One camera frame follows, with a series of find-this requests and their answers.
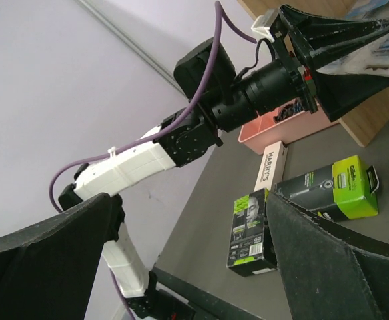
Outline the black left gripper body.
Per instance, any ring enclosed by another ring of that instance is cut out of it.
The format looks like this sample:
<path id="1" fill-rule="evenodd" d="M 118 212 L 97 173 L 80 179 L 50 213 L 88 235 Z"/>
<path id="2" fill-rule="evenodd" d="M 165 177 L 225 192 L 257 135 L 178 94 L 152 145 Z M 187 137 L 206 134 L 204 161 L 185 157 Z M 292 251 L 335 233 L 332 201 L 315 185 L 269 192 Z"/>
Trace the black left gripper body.
<path id="1" fill-rule="evenodd" d="M 264 43 L 272 61 L 257 70 L 251 65 L 236 72 L 220 44 L 221 15 L 216 16 L 210 46 L 210 120 L 217 129 L 230 132 L 294 98 L 301 100 L 305 111 L 318 111 L 308 67 L 290 55 L 282 39 L 272 42 L 263 37 L 257 41 L 256 54 Z"/>

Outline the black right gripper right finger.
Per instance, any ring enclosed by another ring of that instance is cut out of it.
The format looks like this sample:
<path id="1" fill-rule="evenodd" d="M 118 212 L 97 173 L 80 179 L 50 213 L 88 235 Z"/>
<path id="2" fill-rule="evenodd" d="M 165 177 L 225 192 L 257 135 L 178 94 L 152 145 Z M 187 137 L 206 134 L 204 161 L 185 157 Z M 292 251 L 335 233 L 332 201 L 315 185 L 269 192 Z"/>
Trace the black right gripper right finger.
<path id="1" fill-rule="evenodd" d="M 293 319 L 389 319 L 389 243 L 276 193 L 266 215 Z"/>

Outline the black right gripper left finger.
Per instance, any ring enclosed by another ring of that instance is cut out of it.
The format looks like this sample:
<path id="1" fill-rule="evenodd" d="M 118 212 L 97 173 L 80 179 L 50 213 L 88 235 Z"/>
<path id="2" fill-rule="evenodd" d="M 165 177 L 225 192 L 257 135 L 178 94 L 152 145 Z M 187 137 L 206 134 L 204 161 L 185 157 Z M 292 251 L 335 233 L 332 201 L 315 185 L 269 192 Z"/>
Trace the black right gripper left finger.
<path id="1" fill-rule="evenodd" d="M 83 319 L 110 220 L 100 194 L 0 237 L 0 319 Z"/>

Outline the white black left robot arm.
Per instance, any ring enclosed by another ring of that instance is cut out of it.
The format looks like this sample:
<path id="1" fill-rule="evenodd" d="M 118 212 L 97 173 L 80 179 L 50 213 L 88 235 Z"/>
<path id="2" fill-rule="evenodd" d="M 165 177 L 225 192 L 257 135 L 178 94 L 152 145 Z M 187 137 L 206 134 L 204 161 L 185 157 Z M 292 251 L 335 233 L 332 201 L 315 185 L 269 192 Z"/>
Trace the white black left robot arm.
<path id="1" fill-rule="evenodd" d="M 380 76 L 320 71 L 389 34 L 389 17 L 335 19 L 282 5 L 258 18 L 266 25 L 260 39 L 248 37 L 257 47 L 268 47 L 271 62 L 236 71 L 220 42 L 222 24 L 229 18 L 220 2 L 214 6 L 214 36 L 175 65 L 173 77 L 189 105 L 124 147 L 75 161 L 73 183 L 51 198 L 63 212 L 99 193 L 111 197 L 111 226 L 102 256 L 124 306 L 140 318 L 193 319 L 196 311 L 156 288 L 156 275 L 143 265 L 129 237 L 122 190 L 197 160 L 209 147 L 222 145 L 219 131 L 233 131 L 293 99 L 305 112 L 323 110 L 335 121 L 389 87 L 389 80 Z"/>

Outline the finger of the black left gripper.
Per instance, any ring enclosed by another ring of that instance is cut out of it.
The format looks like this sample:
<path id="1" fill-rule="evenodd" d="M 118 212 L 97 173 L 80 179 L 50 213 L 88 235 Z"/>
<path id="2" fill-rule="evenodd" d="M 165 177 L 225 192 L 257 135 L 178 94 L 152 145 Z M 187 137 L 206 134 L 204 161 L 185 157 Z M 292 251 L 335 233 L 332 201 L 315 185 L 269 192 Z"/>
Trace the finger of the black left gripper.
<path id="1" fill-rule="evenodd" d="M 279 7 L 295 55 L 304 62 L 333 62 L 389 34 L 389 18 L 336 19 Z"/>
<path id="2" fill-rule="evenodd" d="M 328 75 L 314 71 L 312 78 L 318 102 L 331 122 L 389 87 L 389 77 L 377 75 Z"/>

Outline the blue white razor blister pack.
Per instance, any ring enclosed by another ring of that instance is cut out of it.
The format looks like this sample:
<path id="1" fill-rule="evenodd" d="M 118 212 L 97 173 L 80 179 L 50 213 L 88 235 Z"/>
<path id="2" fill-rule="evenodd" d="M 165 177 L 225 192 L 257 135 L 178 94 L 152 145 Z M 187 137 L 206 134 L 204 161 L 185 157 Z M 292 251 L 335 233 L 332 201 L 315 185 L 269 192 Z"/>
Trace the blue white razor blister pack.
<path id="1" fill-rule="evenodd" d="M 379 19 L 389 17 L 389 0 L 358 0 L 349 9 L 347 19 Z"/>

